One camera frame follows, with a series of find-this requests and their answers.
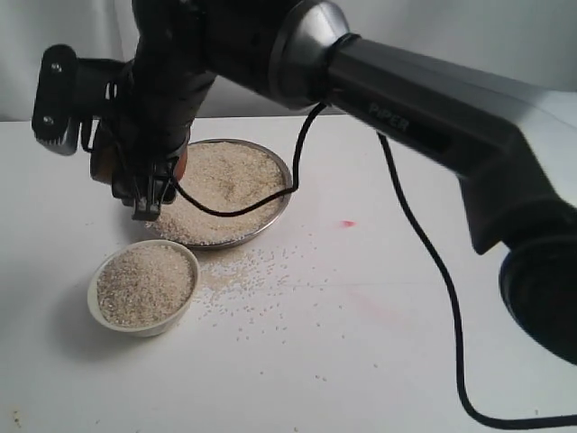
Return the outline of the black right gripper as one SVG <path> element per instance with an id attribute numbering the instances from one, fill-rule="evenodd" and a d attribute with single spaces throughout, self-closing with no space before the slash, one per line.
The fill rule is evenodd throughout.
<path id="1" fill-rule="evenodd" d="M 180 149 L 216 77 L 288 108 L 307 105 L 287 44 L 304 1 L 134 1 L 140 38 L 108 120 L 121 150 L 112 195 L 132 220 L 176 198 Z"/>

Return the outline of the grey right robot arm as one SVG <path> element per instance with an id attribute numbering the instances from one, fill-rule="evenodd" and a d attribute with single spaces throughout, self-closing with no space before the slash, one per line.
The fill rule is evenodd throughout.
<path id="1" fill-rule="evenodd" d="M 135 1 L 140 38 L 110 121 L 114 196 L 137 220 L 179 193 L 175 166 L 216 76 L 290 108 L 335 106 L 455 173 L 477 253 L 498 243 L 501 297 L 537 343 L 576 359 L 575 143 L 545 152 L 500 115 L 400 70 L 388 47 L 351 33 L 328 1 Z"/>

